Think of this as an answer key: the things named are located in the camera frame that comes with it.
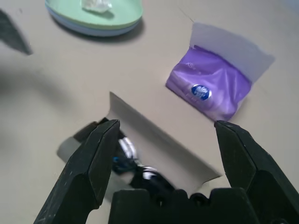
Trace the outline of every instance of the beige table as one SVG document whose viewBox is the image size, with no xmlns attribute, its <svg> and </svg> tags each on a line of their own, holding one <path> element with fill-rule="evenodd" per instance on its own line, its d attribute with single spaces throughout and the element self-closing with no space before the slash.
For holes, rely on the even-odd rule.
<svg viewBox="0 0 299 224">
<path fill-rule="evenodd" d="M 0 5 L 34 51 L 23 57 L 0 45 L 1 223 L 33 223 L 64 167 L 59 144 L 108 113 L 110 91 L 224 174 L 212 122 L 164 87 L 187 51 L 195 19 L 241 34 L 275 56 L 232 122 L 252 134 L 299 190 L 295 1 L 144 0 L 138 29 L 98 41 L 61 29 L 42 0 Z M 87 222 L 107 223 L 109 206 L 104 202 Z"/>
</svg>

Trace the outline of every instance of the green bowl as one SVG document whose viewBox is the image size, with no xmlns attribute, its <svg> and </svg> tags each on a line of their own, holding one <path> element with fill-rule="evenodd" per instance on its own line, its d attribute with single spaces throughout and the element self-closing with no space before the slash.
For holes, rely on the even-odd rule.
<svg viewBox="0 0 299 224">
<path fill-rule="evenodd" d="M 81 0 L 45 0 L 45 4 L 66 19 L 97 29 L 122 29 L 135 24 L 142 16 L 141 0 L 111 0 L 112 8 L 102 14 L 81 7 Z"/>
</svg>

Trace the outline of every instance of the blue logo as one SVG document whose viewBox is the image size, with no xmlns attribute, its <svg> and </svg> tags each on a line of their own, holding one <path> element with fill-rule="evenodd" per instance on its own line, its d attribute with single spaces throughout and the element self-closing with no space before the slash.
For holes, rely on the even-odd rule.
<svg viewBox="0 0 299 224">
<path fill-rule="evenodd" d="M 194 96 L 200 98 L 202 101 L 205 101 L 211 96 L 211 91 L 203 85 L 194 85 L 191 88 L 191 92 Z"/>
</svg>

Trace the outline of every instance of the plastic wrapper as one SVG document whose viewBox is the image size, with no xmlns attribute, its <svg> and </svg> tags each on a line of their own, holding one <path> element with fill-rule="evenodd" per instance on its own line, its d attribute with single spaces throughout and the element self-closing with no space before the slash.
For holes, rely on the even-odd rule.
<svg viewBox="0 0 299 224">
<path fill-rule="evenodd" d="M 245 38 L 195 23 L 190 48 L 166 87 L 210 119 L 229 120 L 273 62 L 274 57 Z"/>
</svg>

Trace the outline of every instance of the light blue dish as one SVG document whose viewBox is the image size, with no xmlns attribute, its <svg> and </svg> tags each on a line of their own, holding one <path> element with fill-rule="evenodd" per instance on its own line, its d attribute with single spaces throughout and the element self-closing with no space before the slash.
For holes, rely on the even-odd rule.
<svg viewBox="0 0 299 224">
<path fill-rule="evenodd" d="M 56 14 L 47 5 L 46 5 L 46 8 L 47 8 L 48 12 L 53 16 L 53 18 L 61 25 L 67 27 L 68 29 L 76 31 L 78 33 L 82 33 L 82 34 L 89 35 L 89 36 L 118 36 L 121 34 L 125 34 L 129 31 L 131 31 L 132 29 L 134 29 L 140 21 L 139 20 L 132 26 L 122 28 L 122 29 L 107 29 L 107 30 L 106 29 L 94 29 L 94 28 L 85 27 L 85 26 L 82 26 L 82 25 L 79 25 L 72 21 L 67 20 L 66 18 Z"/>
</svg>

